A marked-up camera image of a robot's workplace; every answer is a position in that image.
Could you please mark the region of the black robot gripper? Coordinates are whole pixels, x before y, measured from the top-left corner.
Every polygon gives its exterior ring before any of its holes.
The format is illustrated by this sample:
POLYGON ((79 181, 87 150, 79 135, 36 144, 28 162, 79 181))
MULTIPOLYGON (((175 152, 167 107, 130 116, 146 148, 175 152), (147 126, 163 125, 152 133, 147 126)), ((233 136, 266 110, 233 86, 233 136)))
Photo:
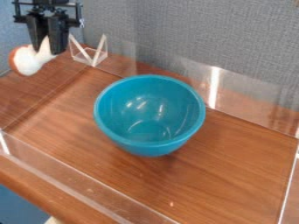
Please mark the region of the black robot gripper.
POLYGON ((83 3, 79 0, 12 0, 14 21, 26 23, 35 51, 50 31, 51 53, 58 55, 67 49, 70 27, 84 27, 83 3), (75 17, 64 17, 74 9, 75 17))

